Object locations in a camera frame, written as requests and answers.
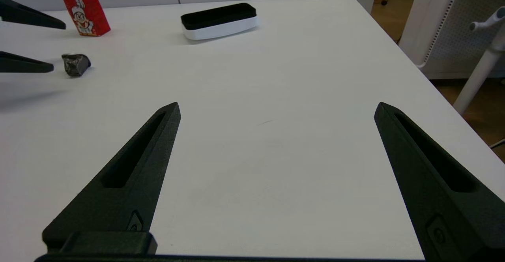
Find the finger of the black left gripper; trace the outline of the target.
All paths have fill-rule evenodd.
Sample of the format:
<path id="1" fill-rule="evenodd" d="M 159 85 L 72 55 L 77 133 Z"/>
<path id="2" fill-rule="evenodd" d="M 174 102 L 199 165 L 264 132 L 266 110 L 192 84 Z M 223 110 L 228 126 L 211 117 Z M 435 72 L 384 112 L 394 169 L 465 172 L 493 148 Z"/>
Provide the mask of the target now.
<path id="1" fill-rule="evenodd" d="M 49 73 L 53 70 L 53 64 L 4 51 L 0 52 L 1 73 Z"/>
<path id="2" fill-rule="evenodd" d="M 0 16 L 4 22 L 61 30 L 66 29 L 66 24 L 58 18 L 29 8 L 13 0 L 0 0 Z"/>

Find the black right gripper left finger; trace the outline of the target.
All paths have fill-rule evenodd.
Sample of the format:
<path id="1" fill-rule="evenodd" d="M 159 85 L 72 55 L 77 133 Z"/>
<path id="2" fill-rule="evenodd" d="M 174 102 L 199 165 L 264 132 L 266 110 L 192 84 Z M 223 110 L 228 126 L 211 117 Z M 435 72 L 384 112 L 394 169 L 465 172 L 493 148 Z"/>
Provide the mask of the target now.
<path id="1" fill-rule="evenodd" d="M 150 255 L 150 233 L 181 120 L 161 107 L 43 230 L 48 254 Z"/>

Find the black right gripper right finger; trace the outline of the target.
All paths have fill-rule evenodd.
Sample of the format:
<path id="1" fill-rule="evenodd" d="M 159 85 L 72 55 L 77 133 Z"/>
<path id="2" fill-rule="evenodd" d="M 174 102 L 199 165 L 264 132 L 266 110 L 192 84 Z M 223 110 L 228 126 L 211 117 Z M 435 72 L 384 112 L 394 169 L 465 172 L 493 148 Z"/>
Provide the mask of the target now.
<path id="1" fill-rule="evenodd" d="M 504 201 L 400 109 L 374 120 L 425 259 L 503 262 Z"/>

